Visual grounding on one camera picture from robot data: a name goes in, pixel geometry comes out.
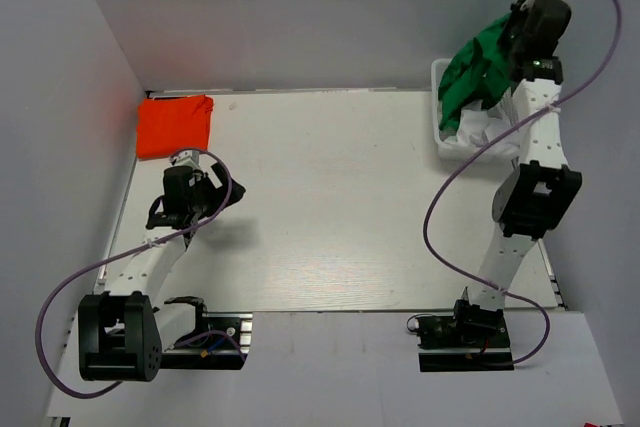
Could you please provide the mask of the green polo shirt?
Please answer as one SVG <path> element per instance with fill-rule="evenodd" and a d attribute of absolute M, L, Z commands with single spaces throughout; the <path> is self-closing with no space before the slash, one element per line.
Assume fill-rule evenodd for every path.
<path fill-rule="evenodd" d="M 494 21 L 469 40 L 452 58 L 447 69 L 452 79 L 441 89 L 450 92 L 453 108 L 465 101 L 481 100 L 493 107 L 510 86 L 507 54 L 499 45 L 509 14 Z"/>

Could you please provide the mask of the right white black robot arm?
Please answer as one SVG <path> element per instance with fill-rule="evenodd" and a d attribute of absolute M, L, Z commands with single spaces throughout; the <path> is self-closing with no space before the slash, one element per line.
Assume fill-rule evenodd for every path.
<path fill-rule="evenodd" d="M 521 124 L 518 163 L 498 188 L 495 229 L 478 272 L 454 307 L 453 337 L 472 346 L 494 337 L 503 320 L 506 291 L 524 258 L 555 229 L 581 185 L 561 146 L 559 115 L 550 111 L 561 93 L 562 65 L 554 52 L 571 18 L 562 0 L 524 1 L 512 9 L 500 42 L 509 55 L 510 97 Z"/>

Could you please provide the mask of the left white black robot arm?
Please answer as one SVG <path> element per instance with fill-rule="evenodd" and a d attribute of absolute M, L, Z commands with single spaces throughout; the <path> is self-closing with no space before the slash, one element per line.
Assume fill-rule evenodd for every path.
<path fill-rule="evenodd" d="M 210 337 L 212 324 L 201 298 L 162 300 L 159 294 L 196 225 L 239 202 L 246 190 L 220 163 L 205 172 L 191 160 L 165 169 L 162 187 L 147 214 L 142 252 L 103 293 L 87 295 L 79 304 L 78 362 L 86 381 L 149 382 L 175 342 L 199 346 Z"/>

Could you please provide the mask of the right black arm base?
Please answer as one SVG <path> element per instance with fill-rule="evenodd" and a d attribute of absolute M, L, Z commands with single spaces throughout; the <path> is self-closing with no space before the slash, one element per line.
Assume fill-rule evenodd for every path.
<path fill-rule="evenodd" d="M 416 314 L 407 331 L 417 337 L 421 373 L 513 371 L 511 342 L 502 320 L 492 333 L 462 334 L 451 315 Z"/>

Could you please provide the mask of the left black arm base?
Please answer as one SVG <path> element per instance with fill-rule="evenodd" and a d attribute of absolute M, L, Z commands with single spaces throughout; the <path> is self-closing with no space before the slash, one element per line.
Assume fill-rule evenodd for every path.
<path fill-rule="evenodd" d="M 252 313 L 205 312 L 191 333 L 162 354 L 161 370 L 239 371 L 248 357 Z"/>

